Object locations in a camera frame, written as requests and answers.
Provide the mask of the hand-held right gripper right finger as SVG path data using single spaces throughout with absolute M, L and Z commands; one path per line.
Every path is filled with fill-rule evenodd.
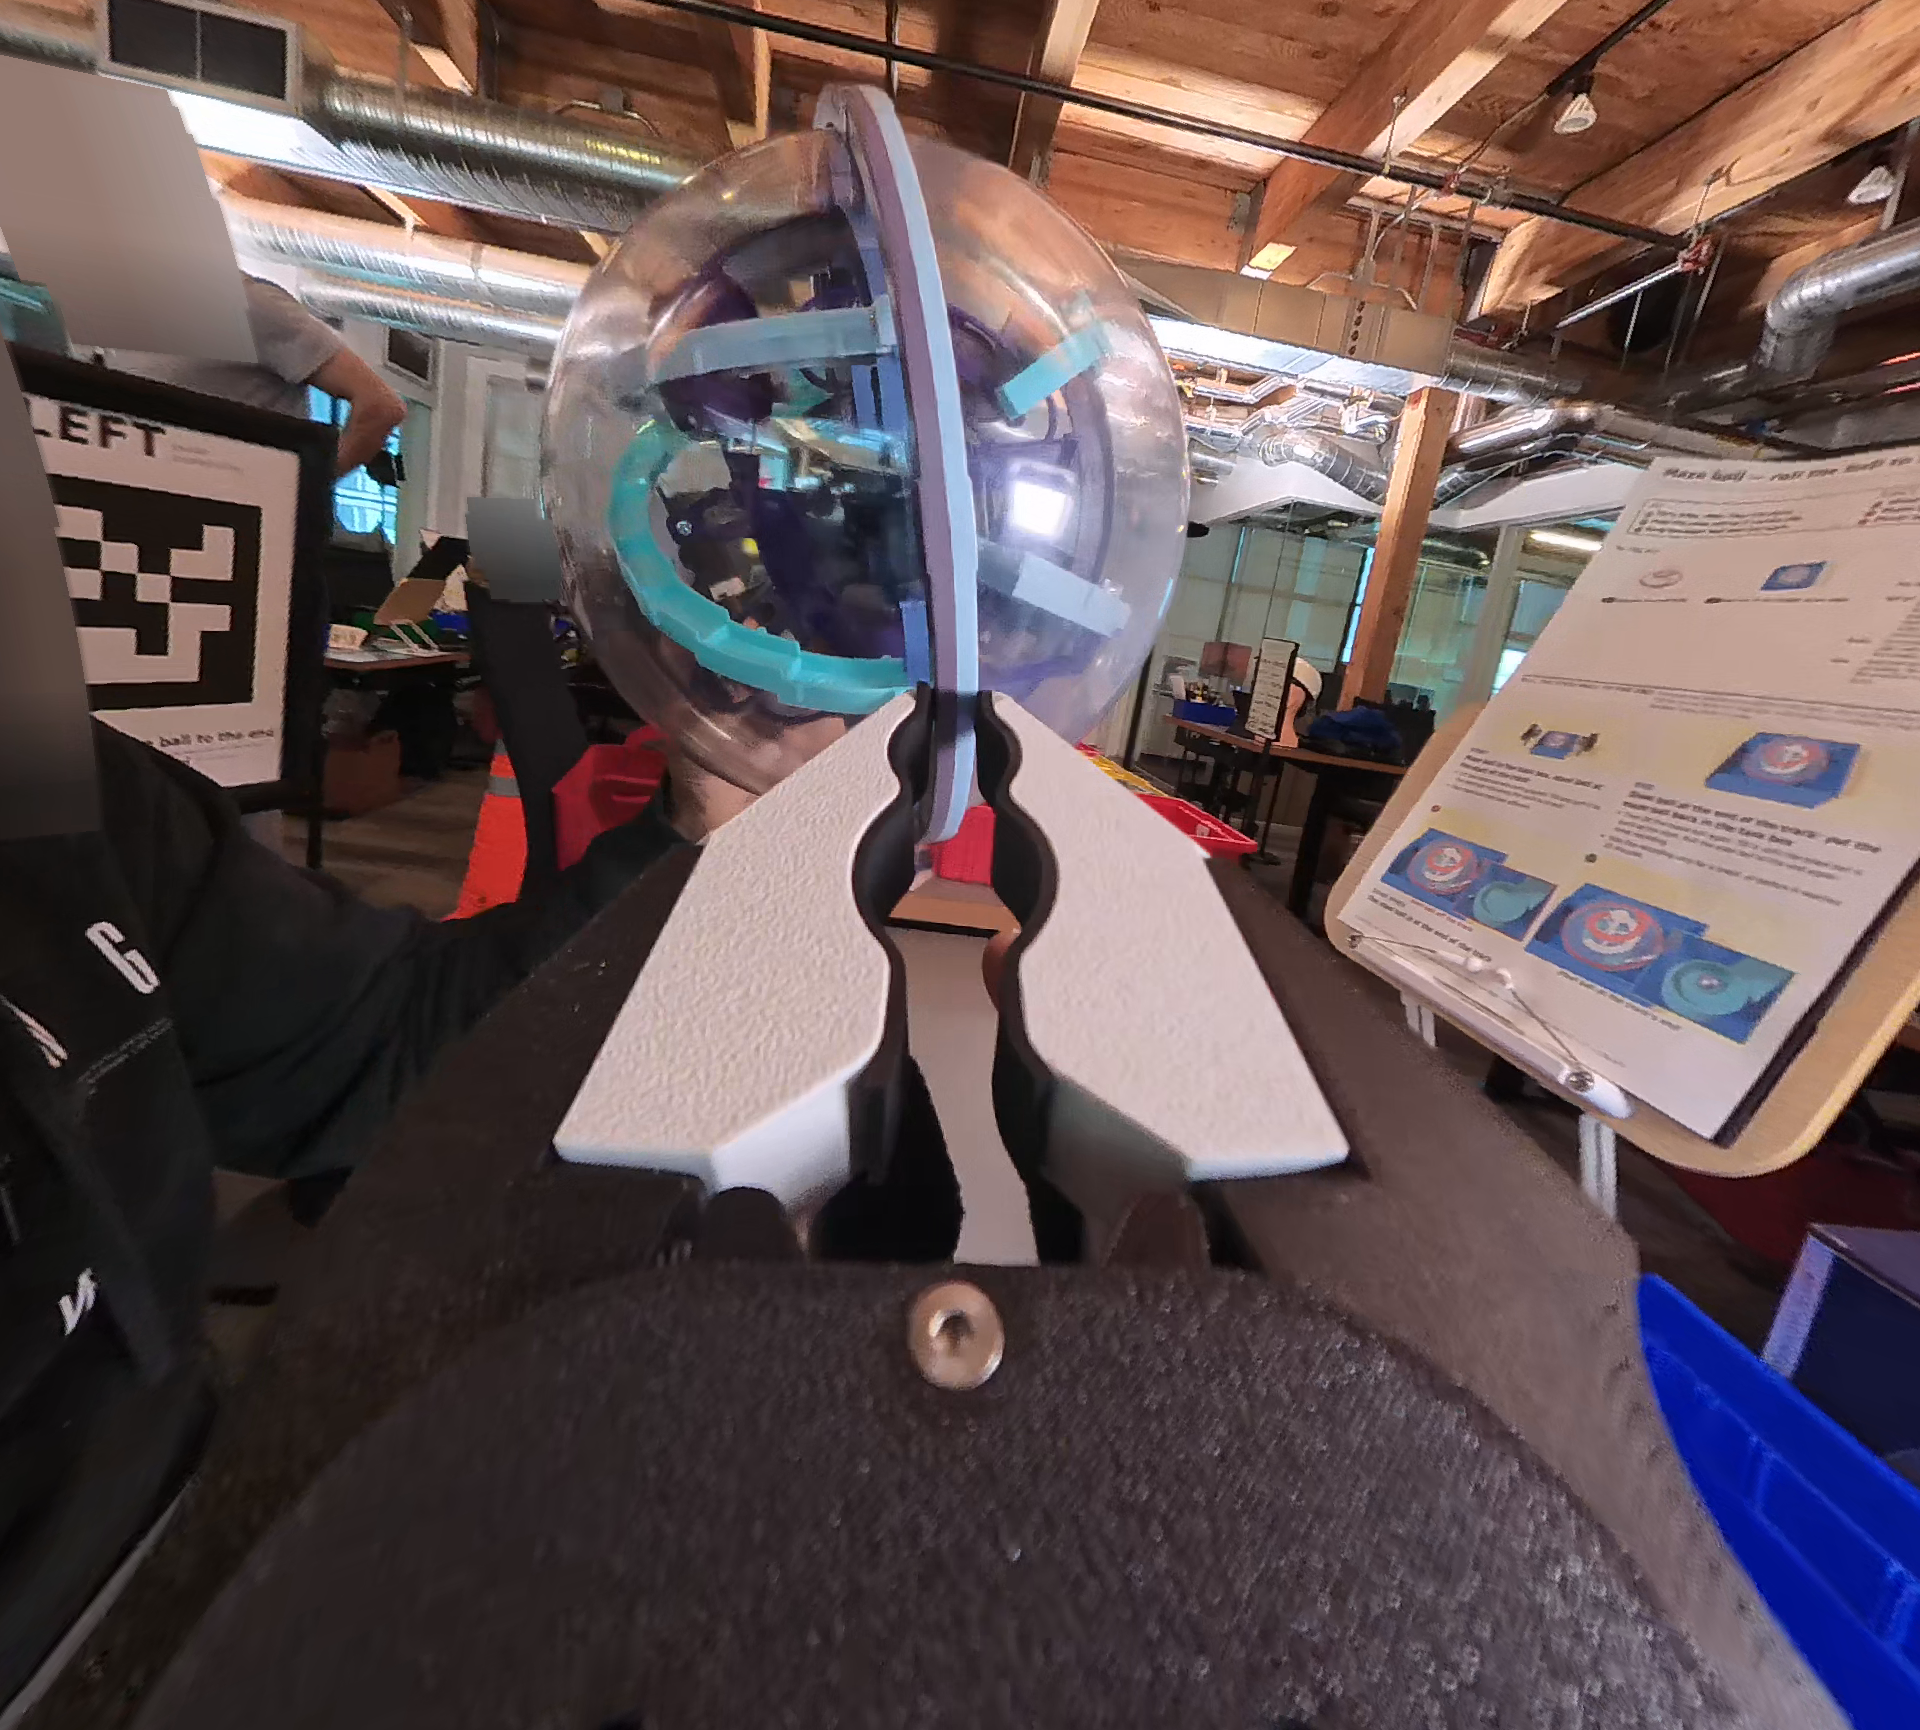
M 1038 1258 L 1145 1200 L 1348 1166 L 1351 1140 L 1208 852 L 1003 692 L 985 697 L 1000 959 L 992 1109 Z

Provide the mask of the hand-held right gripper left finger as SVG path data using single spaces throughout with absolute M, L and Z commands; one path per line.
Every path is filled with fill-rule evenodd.
M 932 694 L 902 692 L 709 834 L 560 1160 L 765 1192 L 829 1256 L 932 1256 L 932 1098 L 890 936 L 931 741 Z

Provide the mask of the clear maze ball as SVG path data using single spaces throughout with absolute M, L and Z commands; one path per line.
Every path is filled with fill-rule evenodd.
M 1188 503 L 1116 259 L 867 84 L 628 227 L 541 422 L 568 603 L 671 752 L 752 802 L 929 692 L 936 834 L 975 795 L 980 695 L 1080 743 L 1137 686 Z

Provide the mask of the person's left forearm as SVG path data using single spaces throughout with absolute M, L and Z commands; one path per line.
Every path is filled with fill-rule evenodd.
M 437 921 L 289 861 L 220 785 L 150 743 L 106 723 L 94 741 L 108 847 L 210 1161 L 265 1180 L 361 1166 L 444 1051 L 692 841 L 668 774 L 535 897 Z

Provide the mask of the red plastic bin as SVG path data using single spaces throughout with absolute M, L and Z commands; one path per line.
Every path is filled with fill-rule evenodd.
M 1112 782 L 1132 791 L 1143 805 L 1148 805 L 1204 853 L 1241 861 L 1258 852 L 1255 836 L 1237 829 L 1198 804 L 1166 791 L 1160 784 L 1148 782 L 1138 772 L 1125 767 L 1091 743 L 1078 743 L 1077 752 L 1091 759 L 1094 767 Z M 932 878 L 988 885 L 994 868 L 994 836 L 997 811 L 985 802 L 973 802 L 963 826 L 948 839 L 925 847 L 923 868 Z

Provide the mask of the red bag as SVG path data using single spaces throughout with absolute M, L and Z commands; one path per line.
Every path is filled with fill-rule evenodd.
M 586 746 L 548 800 L 556 866 L 575 866 L 599 836 L 641 816 L 665 772 L 665 734 L 653 723 Z M 447 920 L 476 918 L 518 899 L 530 868 L 529 813 L 509 743 L 498 736 L 461 889 Z

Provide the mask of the person's black printed jacket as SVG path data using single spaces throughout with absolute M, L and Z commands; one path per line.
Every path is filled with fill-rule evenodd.
M 193 1478 L 212 1146 L 99 834 L 2 858 L 5 1666 L 62 1638 Z

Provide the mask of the black white marker board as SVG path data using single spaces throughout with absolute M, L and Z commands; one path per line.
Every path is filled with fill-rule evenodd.
M 324 706 L 331 426 L 11 345 L 93 716 L 297 808 Z

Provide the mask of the dark blue printed box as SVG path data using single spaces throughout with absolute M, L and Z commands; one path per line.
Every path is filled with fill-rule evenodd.
M 1813 1405 L 1919 1482 L 1919 1231 L 1816 1224 L 1762 1346 Z

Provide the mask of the blue plastic bin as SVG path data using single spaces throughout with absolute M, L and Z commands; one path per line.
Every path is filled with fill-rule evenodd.
M 1919 1723 L 1919 1492 L 1658 1275 L 1645 1361 L 1723 1540 L 1856 1727 Z

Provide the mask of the wooden post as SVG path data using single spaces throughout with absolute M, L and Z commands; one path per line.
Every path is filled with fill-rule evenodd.
M 1342 670 L 1340 709 L 1383 704 L 1389 695 L 1459 403 L 1460 398 L 1445 388 L 1418 389 L 1405 403 L 1355 641 Z

